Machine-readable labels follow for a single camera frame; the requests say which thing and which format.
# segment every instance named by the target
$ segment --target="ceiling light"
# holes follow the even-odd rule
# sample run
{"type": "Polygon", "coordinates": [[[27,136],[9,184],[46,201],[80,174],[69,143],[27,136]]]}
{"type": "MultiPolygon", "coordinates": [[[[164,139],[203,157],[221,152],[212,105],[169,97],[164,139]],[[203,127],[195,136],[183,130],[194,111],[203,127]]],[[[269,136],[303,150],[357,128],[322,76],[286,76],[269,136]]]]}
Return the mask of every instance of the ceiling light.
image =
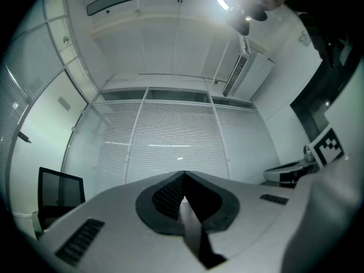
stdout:
{"type": "Polygon", "coordinates": [[[224,8],[224,10],[228,10],[230,7],[225,3],[224,0],[217,0],[217,2],[220,4],[220,6],[222,8],[224,8]]]}

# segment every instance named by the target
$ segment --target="air conditioner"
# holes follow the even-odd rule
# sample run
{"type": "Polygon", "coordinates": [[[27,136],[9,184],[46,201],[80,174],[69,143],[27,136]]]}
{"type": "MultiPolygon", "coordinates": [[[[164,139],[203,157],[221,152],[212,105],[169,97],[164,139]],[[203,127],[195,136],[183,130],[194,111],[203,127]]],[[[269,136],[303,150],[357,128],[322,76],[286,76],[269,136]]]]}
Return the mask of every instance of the air conditioner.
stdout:
{"type": "Polygon", "coordinates": [[[239,42],[241,53],[222,94],[249,101],[275,64],[265,55],[250,49],[246,36],[240,36],[239,42]]]}

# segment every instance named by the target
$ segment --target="air vent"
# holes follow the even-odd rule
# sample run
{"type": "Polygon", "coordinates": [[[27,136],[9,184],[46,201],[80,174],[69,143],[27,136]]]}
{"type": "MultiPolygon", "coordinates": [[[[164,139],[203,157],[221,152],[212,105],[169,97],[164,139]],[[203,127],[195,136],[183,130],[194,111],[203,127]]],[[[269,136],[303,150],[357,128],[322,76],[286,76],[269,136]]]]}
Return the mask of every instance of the air vent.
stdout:
{"type": "Polygon", "coordinates": [[[72,266],[77,265],[104,224],[90,218],[58,250],[56,256],[72,266]]]}
{"type": "Polygon", "coordinates": [[[248,61],[247,58],[239,56],[238,62],[235,65],[235,68],[234,68],[233,72],[231,73],[230,78],[225,85],[224,91],[222,91],[222,94],[225,97],[229,95],[235,82],[238,80],[238,77],[240,76],[241,72],[243,71],[243,68],[247,61],[248,61]]]}
{"type": "Polygon", "coordinates": [[[260,199],[264,199],[264,200],[274,202],[274,203],[278,203],[278,204],[282,204],[282,205],[286,205],[286,203],[288,202],[288,198],[274,196],[274,195],[270,195],[270,194],[263,194],[260,197],[260,199]]]}

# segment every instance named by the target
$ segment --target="door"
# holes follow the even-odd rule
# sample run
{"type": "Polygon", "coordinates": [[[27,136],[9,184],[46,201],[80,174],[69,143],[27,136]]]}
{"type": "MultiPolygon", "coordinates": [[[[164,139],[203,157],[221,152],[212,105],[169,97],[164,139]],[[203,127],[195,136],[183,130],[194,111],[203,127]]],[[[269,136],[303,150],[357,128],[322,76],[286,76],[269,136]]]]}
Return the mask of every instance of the door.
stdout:
{"type": "Polygon", "coordinates": [[[87,103],[66,72],[59,74],[31,108],[18,138],[10,166],[10,204],[13,213],[38,211],[39,167],[61,170],[64,153],[81,111],[87,103]]]}

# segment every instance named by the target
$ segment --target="door handle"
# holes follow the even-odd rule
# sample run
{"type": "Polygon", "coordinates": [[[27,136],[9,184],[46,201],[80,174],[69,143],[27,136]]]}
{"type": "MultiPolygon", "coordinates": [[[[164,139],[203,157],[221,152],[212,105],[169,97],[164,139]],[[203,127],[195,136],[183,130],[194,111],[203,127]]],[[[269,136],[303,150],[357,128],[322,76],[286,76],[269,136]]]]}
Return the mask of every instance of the door handle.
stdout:
{"type": "Polygon", "coordinates": [[[30,140],[29,140],[29,138],[26,136],[26,135],[24,135],[21,131],[20,132],[18,132],[18,137],[20,137],[23,141],[25,141],[26,143],[32,143],[30,140]]]}

